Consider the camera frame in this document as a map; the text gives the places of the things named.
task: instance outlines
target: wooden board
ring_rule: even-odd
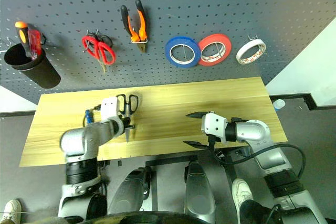
[[[129,143],[124,135],[99,148],[99,160],[194,151],[182,141],[207,143],[201,132],[201,120],[185,115],[196,111],[215,111],[230,120],[232,116],[264,121],[274,142],[287,141],[262,80],[243,78],[43,94],[29,130],[20,166],[65,163],[59,138],[69,129],[82,127],[86,109],[102,99],[118,94],[136,94],[140,106],[132,116],[136,129]],[[216,144],[218,147],[239,146],[238,143]]]

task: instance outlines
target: white sneaker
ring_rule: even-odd
[[[1,222],[4,220],[11,220],[15,224],[20,224],[21,222],[21,212],[22,207],[20,201],[17,199],[12,199],[5,205],[4,214],[2,215]]]
[[[238,224],[240,224],[240,207],[242,203],[246,200],[253,200],[252,192],[248,187],[248,184],[245,180],[241,178],[236,178],[232,183],[232,197],[236,206],[237,216],[238,216]]]

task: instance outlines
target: pegboard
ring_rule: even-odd
[[[148,22],[145,54],[130,43],[120,6],[125,4],[138,24],[134,0],[1,0],[1,39],[18,42],[14,22],[23,20],[47,37],[49,61],[61,75],[53,89],[42,89],[1,58],[1,85],[37,103],[41,94],[78,90],[136,87],[261,76],[267,84],[302,51],[336,15],[336,0],[141,0]],[[96,60],[83,53],[87,29],[113,39],[115,64],[103,75]],[[232,51],[222,63],[177,68],[165,58],[165,43],[175,36],[200,41],[223,33]],[[235,59],[248,35],[262,39],[266,53],[256,62],[239,65]],[[6,50],[2,43],[1,50]]]

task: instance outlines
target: person's leg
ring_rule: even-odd
[[[20,201],[12,199],[5,205],[0,224],[20,224],[22,206]]]
[[[252,192],[248,184],[241,178],[232,183],[232,197],[237,210],[238,224],[265,223],[271,209],[263,207],[253,201]],[[282,223],[276,215],[270,219],[269,224]]]

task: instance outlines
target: tape roll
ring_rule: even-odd
[[[211,56],[204,56],[203,55],[204,49],[211,44],[216,45],[218,52]],[[224,34],[212,34],[202,39],[198,43],[198,46],[200,47],[201,50],[201,59],[198,62],[198,64],[203,66],[213,66],[222,62],[230,54],[232,47],[231,41]]]
[[[249,58],[241,59],[243,54],[252,47],[258,46],[259,50]],[[254,39],[243,45],[237,52],[236,59],[239,64],[246,65],[256,61],[266,50],[266,45],[261,39]]]
[[[174,57],[172,50],[178,46],[188,47],[193,52],[194,56],[191,58],[191,60],[180,61]],[[171,64],[181,68],[190,68],[197,65],[199,62],[201,58],[201,50],[193,39],[188,37],[175,37],[167,42],[165,46],[165,55]]]

